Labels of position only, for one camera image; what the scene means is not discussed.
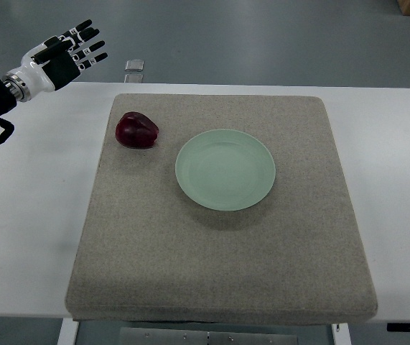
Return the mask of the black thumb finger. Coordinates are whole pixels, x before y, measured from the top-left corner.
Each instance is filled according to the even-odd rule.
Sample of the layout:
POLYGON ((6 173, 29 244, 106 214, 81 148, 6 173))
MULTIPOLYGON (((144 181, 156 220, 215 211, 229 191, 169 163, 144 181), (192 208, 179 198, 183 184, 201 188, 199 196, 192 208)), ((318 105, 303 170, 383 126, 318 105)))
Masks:
POLYGON ((58 40, 58 42, 33 55, 33 61, 36 63, 46 63, 56 58, 60 53, 67 52, 72 46, 73 44, 69 40, 58 40))

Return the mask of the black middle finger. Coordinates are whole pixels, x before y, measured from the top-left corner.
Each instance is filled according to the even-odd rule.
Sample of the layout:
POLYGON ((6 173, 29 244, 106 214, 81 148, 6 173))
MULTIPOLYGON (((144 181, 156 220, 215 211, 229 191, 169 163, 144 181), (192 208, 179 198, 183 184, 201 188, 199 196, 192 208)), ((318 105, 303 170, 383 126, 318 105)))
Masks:
POLYGON ((82 45, 83 43, 93 39, 99 34, 98 29, 86 28, 76 34, 73 34, 73 41, 75 45, 82 45))

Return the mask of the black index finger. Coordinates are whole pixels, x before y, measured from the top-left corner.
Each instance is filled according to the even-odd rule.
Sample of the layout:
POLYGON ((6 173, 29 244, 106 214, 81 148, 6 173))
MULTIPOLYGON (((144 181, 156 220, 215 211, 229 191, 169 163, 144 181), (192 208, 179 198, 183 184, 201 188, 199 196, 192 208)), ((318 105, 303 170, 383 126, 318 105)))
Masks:
POLYGON ((66 31, 65 33, 62 34, 62 38, 70 38, 73 37, 73 34, 76 34, 77 32, 80 32, 86 28, 91 28, 90 26, 92 25, 92 20, 91 19, 87 19, 84 22, 78 24, 77 26, 69 29, 68 31, 66 31))

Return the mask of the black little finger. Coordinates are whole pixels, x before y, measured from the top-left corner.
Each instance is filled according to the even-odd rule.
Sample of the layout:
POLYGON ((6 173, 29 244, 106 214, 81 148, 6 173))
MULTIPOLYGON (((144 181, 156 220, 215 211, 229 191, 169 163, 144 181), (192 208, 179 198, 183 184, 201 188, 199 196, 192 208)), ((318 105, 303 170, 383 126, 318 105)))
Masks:
POLYGON ((78 70, 87 70, 108 57, 106 52, 78 63, 78 70))

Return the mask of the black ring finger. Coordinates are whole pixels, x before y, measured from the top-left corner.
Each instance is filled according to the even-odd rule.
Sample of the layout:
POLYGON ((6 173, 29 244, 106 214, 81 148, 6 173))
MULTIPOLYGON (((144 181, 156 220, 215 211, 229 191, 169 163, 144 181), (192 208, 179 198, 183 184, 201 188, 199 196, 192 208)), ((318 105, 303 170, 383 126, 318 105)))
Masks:
POLYGON ((73 60, 82 60, 83 58, 87 57, 91 53, 95 52, 96 50, 102 48, 105 45, 105 42, 103 40, 87 47, 84 48, 74 54, 72 54, 72 59, 73 60))

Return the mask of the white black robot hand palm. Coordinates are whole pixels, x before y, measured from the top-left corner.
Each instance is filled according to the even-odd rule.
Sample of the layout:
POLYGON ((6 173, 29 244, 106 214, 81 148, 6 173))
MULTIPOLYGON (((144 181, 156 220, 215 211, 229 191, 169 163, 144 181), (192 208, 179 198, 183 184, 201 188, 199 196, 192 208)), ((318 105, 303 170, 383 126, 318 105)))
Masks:
POLYGON ((29 101, 41 92, 58 91, 80 75, 71 55, 76 47, 72 38, 51 37, 27 52, 22 57, 21 65, 7 72, 2 81, 18 101, 29 101), (33 55, 58 40, 69 40, 73 46, 46 63, 33 61, 33 55))

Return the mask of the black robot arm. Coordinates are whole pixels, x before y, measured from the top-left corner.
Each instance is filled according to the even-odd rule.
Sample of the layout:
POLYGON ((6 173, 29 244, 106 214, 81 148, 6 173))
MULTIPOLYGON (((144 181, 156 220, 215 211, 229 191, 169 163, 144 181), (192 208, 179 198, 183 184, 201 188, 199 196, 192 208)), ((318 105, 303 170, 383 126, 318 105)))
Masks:
POLYGON ((32 100, 41 92, 58 91, 80 74, 108 57, 105 52, 92 56, 102 48, 103 40, 85 44, 99 34, 86 20, 58 36, 45 40, 27 52, 18 68, 0 78, 0 145, 13 134, 14 125, 2 116, 19 102, 32 100))

